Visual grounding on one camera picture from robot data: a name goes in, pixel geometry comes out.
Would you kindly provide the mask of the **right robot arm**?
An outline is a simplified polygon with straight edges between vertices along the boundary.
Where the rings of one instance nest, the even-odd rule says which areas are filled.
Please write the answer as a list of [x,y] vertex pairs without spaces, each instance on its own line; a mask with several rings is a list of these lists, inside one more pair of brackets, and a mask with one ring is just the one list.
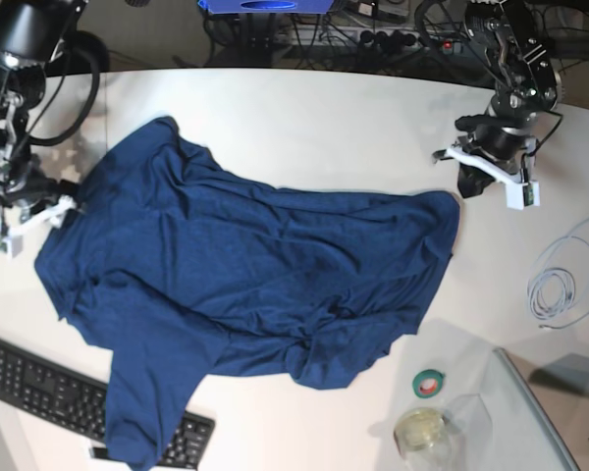
[[[52,147],[72,137],[91,111],[100,86],[101,61],[79,44],[77,24],[83,1],[3,1],[0,3],[0,232],[8,230],[2,215],[18,208],[25,224],[61,201],[75,207],[74,183],[47,177],[40,169],[34,146]],[[35,107],[46,111],[53,100],[45,95],[47,69],[59,61],[66,78],[71,62],[89,67],[89,93],[75,121],[53,137],[35,137]]]

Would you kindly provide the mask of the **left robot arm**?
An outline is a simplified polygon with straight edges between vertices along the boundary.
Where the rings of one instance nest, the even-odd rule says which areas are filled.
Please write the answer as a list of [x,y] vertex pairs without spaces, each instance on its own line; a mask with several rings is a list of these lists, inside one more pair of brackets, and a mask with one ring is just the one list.
[[432,158],[458,163],[463,198],[500,183],[508,208],[537,206],[540,190],[532,173],[544,142],[533,129],[540,115],[556,113],[560,76],[523,2],[470,1],[462,24],[457,36],[493,80],[494,95],[483,113],[455,121],[456,141]]

